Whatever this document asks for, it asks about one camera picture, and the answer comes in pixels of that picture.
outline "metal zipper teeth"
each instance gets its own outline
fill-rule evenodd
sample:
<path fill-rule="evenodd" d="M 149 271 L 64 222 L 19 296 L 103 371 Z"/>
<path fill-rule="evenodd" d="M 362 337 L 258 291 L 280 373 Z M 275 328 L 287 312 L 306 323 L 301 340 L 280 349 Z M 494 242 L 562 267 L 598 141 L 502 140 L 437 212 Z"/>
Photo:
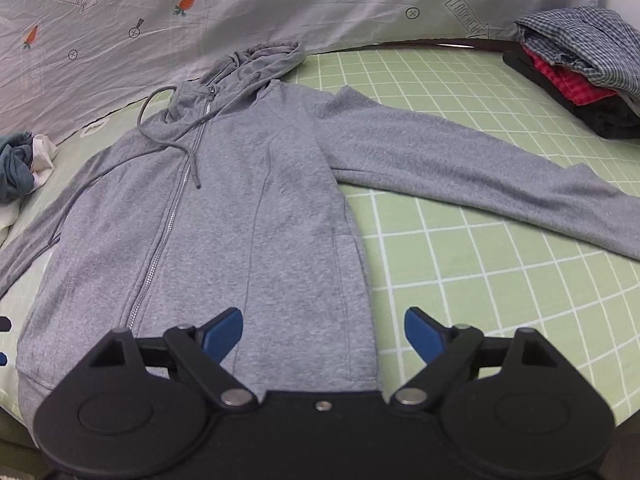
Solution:
<path fill-rule="evenodd" d="M 205 115 L 211 111 L 211 100 L 212 98 L 207 98 L 207 106 L 205 108 Z M 193 151 L 196 152 L 198 146 L 200 145 L 200 140 L 202 140 L 202 134 L 204 133 L 206 123 L 202 123 L 200 126 L 200 130 L 198 131 L 198 136 L 196 137 L 196 142 L 193 147 Z M 133 328 L 133 323 L 136 320 L 136 316 L 138 315 L 138 310 L 140 309 L 140 305 L 142 304 L 142 300 L 145 299 L 146 293 L 151 286 L 151 281 L 154 278 L 154 274 L 156 273 L 156 267 L 158 266 L 158 261 L 160 260 L 160 256 L 162 255 L 162 251 L 164 251 L 164 247 L 166 246 L 169 240 L 169 234 L 171 234 L 171 230 L 174 228 L 175 216 L 178 213 L 178 206 L 180 205 L 180 200 L 182 199 L 182 195 L 184 193 L 184 188 L 187 186 L 187 182 L 189 181 L 189 175 L 191 174 L 191 163 L 187 164 L 187 167 L 184 169 L 184 173 L 182 174 L 182 181 L 180 183 L 180 187 L 178 188 L 178 193 L 175 197 L 174 204 L 169 211 L 169 218 L 164 226 L 164 232 L 162 233 L 162 238 L 160 238 L 160 243 L 156 248 L 156 252 L 151 258 L 151 264 L 149 265 L 148 271 L 146 272 L 145 281 L 142 284 L 142 288 L 136 297 L 136 301 L 134 301 L 133 306 L 131 307 L 131 312 L 129 314 L 129 319 L 127 319 L 127 328 Z"/>

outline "carrot print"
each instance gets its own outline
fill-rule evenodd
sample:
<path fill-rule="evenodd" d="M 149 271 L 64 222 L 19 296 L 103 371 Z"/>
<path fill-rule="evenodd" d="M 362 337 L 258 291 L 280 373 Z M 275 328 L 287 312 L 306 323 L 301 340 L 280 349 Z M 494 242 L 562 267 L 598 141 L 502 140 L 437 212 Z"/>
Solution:
<path fill-rule="evenodd" d="M 38 32 L 38 26 L 34 25 L 33 28 L 31 29 L 31 32 L 27 36 L 27 39 L 24 40 L 24 44 L 22 48 L 31 48 L 31 43 L 33 43 L 33 41 L 36 39 L 37 32 Z"/>
<path fill-rule="evenodd" d="M 181 16 L 186 16 L 184 11 L 191 9 L 195 1 L 196 0 L 180 0 L 180 3 L 175 6 L 174 14 L 180 14 Z"/>

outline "drawstring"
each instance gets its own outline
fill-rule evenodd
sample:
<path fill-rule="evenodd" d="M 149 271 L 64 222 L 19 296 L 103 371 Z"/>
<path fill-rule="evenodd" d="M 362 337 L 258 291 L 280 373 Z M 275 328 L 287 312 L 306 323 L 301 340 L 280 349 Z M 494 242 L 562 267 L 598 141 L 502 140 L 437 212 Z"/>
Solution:
<path fill-rule="evenodd" d="M 142 108 L 140 108 L 140 113 L 138 114 L 138 119 L 136 120 L 136 126 L 138 128 L 138 131 L 144 136 L 146 137 L 148 140 L 150 140 L 151 142 L 157 144 L 158 146 L 161 147 L 171 147 L 171 148 L 177 148 L 178 150 L 181 150 L 182 152 L 184 152 L 187 155 L 187 159 L 189 161 L 189 164 L 191 165 L 191 169 L 193 170 L 193 183 L 196 185 L 196 189 L 200 189 L 200 176 L 198 174 L 198 159 L 197 159 L 197 155 L 196 152 L 193 151 L 193 149 L 191 149 L 190 146 L 185 146 L 184 144 L 180 144 L 180 142 L 176 142 L 175 140 L 160 140 L 160 139 L 156 139 L 154 136 L 152 136 L 149 132 L 146 132 L 145 129 L 142 127 L 142 115 L 144 115 L 145 113 L 145 109 L 146 106 L 149 104 L 149 102 L 151 101 L 151 99 L 153 97 L 155 97 L 155 95 L 159 94 L 160 92 L 164 92 L 166 90 L 173 90 L 174 92 L 177 91 L 177 87 L 175 86 L 163 86 L 160 87 L 156 90 L 154 90 L 153 92 L 151 92 L 151 95 L 149 97 L 146 98 L 144 104 L 142 105 Z M 196 121 L 193 121 L 193 123 L 191 123 L 189 126 L 185 127 L 185 129 L 182 131 L 182 133 L 180 135 L 178 135 L 176 140 L 181 139 L 183 136 L 185 136 L 185 134 L 187 134 L 189 131 L 191 131 L 192 128 L 198 126 L 199 124 L 202 124 L 203 122 L 209 120 L 212 116 L 214 115 L 214 113 L 209 113 L 203 117 L 198 118 Z"/>

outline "green checkered bedsheet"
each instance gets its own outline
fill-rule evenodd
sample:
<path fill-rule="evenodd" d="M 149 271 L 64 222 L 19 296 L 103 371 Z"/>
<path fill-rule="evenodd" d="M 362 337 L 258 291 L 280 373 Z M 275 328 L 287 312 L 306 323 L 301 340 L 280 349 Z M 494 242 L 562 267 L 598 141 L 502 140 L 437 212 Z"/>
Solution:
<path fill-rule="evenodd" d="M 310 56 L 288 80 L 337 91 L 345 84 L 382 104 L 441 115 L 562 166 L 587 163 L 640 196 L 640 146 L 601 140 L 512 71 L 497 54 L 466 49 L 363 50 Z M 161 108 L 168 95 L 151 107 Z M 135 125 L 140 103 L 93 135 L 60 146 L 50 181 L 24 204 L 15 237 L 93 153 Z M 420 306 L 443 324 L 491 335 L 543 332 L 612 405 L 618 422 L 640 409 L 640 264 L 526 224 L 431 200 L 342 186 L 358 221 L 387 394 L 423 366 L 402 333 Z M 0 404 L 19 417 L 15 344 L 48 261 L 45 254 L 0 301 L 14 330 L 0 333 Z"/>

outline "red plaid fabric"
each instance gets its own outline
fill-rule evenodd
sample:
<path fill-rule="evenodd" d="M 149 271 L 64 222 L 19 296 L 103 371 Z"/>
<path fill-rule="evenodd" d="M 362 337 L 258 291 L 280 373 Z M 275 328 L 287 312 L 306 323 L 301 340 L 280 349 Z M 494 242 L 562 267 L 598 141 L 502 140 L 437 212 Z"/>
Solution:
<path fill-rule="evenodd" d="M 533 60 L 536 69 L 551 81 L 562 95 L 578 106 L 588 105 L 618 95 L 618 93 L 609 88 L 600 88 L 592 85 L 587 79 L 576 72 L 564 68 L 563 66 L 551 66 L 540 56 L 523 46 L 524 51 L 529 54 Z"/>

